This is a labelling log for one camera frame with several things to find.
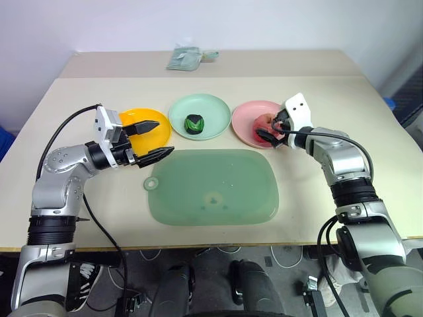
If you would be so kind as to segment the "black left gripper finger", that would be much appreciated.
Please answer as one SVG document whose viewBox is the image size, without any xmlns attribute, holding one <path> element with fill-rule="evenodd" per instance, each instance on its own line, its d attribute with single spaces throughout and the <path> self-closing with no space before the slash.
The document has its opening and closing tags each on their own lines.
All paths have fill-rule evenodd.
<svg viewBox="0 0 423 317">
<path fill-rule="evenodd" d="M 146 155 L 135 156 L 135 162 L 139 168 L 144 168 L 146 166 L 155 164 L 167 156 L 169 156 L 174 151 L 174 147 L 160 147 L 149 151 Z"/>
<path fill-rule="evenodd" d="M 158 127 L 159 122 L 153 120 L 144 120 L 142 122 L 136 122 L 123 127 L 126 135 L 142 135 L 148 133 Z"/>
</svg>

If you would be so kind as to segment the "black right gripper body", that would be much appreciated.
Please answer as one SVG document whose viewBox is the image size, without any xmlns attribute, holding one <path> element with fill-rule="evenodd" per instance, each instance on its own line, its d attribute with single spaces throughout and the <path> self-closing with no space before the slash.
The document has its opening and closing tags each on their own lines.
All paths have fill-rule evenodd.
<svg viewBox="0 0 423 317">
<path fill-rule="evenodd" d="M 291 118 L 288 114 L 288 111 L 283 109 L 278 112 L 278 115 L 280 118 L 280 125 L 275 125 L 275 130 L 281 134 L 288 133 L 291 130 L 291 124 L 289 121 Z"/>
</svg>

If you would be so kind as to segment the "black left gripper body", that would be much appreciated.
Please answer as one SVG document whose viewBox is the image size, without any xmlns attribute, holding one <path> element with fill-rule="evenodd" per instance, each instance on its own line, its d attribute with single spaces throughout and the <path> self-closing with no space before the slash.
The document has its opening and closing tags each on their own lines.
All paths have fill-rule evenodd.
<svg viewBox="0 0 423 317">
<path fill-rule="evenodd" d="M 136 154 L 124 129 L 121 130 L 118 140 L 112 142 L 111 153 L 117 165 L 135 165 Z"/>
</svg>

